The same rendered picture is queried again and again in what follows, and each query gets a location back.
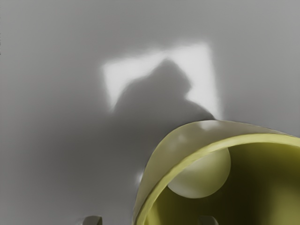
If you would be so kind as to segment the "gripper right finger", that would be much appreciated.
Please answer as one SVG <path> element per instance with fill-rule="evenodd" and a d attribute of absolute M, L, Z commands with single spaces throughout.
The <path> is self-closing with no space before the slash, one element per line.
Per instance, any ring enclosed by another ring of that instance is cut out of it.
<path fill-rule="evenodd" d="M 218 225 L 218 221 L 213 216 L 200 216 L 198 225 Z"/>

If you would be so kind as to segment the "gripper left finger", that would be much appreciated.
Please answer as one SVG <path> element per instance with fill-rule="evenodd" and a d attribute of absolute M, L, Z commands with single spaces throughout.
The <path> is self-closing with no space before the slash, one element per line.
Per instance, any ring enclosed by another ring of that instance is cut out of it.
<path fill-rule="evenodd" d="M 83 219 L 82 225 L 103 225 L 101 216 L 87 216 Z"/>

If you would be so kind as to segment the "olive green cup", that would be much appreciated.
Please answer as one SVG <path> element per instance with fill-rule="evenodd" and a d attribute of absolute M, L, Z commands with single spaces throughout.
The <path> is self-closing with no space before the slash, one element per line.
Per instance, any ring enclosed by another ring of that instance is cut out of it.
<path fill-rule="evenodd" d="M 206 120 L 170 132 L 146 164 L 132 225 L 300 225 L 300 138 Z"/>

